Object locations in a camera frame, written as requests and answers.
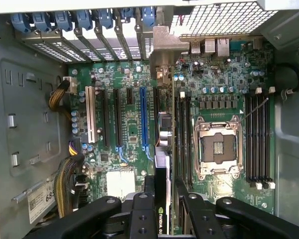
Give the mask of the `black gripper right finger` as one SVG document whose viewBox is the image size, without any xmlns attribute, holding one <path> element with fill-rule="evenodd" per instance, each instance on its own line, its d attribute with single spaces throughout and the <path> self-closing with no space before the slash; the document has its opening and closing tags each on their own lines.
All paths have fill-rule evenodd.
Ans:
<svg viewBox="0 0 299 239">
<path fill-rule="evenodd" d="M 175 187 L 184 234 L 197 239 L 299 239 L 299 226 L 243 201 L 223 197 L 212 204 L 190 193 L 181 177 Z"/>
</svg>

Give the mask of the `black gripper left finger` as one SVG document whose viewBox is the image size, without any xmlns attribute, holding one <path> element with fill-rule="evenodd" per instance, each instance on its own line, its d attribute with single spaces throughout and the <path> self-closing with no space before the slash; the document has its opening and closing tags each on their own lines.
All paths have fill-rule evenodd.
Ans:
<svg viewBox="0 0 299 239">
<path fill-rule="evenodd" d="M 102 197 L 27 235 L 29 239 L 154 239 L 154 176 L 145 177 L 144 191 L 122 202 Z"/>
</svg>

